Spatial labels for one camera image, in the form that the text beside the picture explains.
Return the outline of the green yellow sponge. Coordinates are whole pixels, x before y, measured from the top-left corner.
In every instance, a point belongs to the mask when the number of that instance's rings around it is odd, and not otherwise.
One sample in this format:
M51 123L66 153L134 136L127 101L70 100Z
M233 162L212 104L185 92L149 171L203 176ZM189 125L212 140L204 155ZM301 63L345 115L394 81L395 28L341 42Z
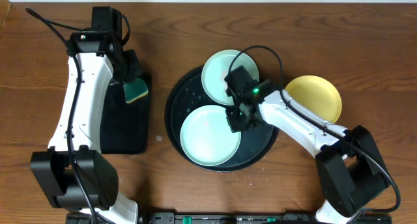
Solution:
M125 82L123 89L127 104L131 104L149 93L147 84L140 78L135 78L132 82Z

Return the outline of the light green plate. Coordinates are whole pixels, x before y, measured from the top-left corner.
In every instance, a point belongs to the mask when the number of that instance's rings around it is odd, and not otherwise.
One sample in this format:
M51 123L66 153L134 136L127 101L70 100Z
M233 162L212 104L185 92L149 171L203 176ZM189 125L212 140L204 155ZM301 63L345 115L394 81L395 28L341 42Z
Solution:
M222 105L233 105L232 97L226 94L227 83L225 77L233 59L240 53L239 50L226 49L212 55L203 67L201 82L206 94L215 102ZM259 71L254 60L243 53L233 63L232 70L243 66L252 78L259 81Z
M231 159L239 148L241 133L233 133L225 108L204 105L193 110L180 129L180 145L192 162L213 167Z

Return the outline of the yellow plate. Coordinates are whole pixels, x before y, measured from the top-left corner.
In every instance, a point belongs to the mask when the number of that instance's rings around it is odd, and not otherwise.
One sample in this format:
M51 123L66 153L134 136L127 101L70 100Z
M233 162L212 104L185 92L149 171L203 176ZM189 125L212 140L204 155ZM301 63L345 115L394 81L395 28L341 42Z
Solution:
M299 104L328 122L335 123L341 115L341 96L335 86L322 77L297 77L285 90Z

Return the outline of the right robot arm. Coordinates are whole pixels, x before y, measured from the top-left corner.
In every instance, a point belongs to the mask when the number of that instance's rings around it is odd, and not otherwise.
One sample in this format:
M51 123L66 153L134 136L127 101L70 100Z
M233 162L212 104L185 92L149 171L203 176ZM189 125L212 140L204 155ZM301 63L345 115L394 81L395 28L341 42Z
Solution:
M234 132L259 124L284 131L314 158L326 200L316 212L321 223L353 223L365 206L392 185L372 134L328 122L293 100L270 80L225 79L234 107L227 120Z

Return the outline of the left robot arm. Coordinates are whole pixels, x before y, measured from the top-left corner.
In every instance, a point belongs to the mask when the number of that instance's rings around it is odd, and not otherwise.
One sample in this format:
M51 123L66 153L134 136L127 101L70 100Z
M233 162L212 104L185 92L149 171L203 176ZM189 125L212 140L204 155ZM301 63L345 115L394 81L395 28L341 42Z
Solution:
M84 31L68 44L68 84L61 116L31 170L54 208L88 214L94 223L138 223L139 205L119 191L116 169L102 156L100 126L115 68L124 67L119 36Z

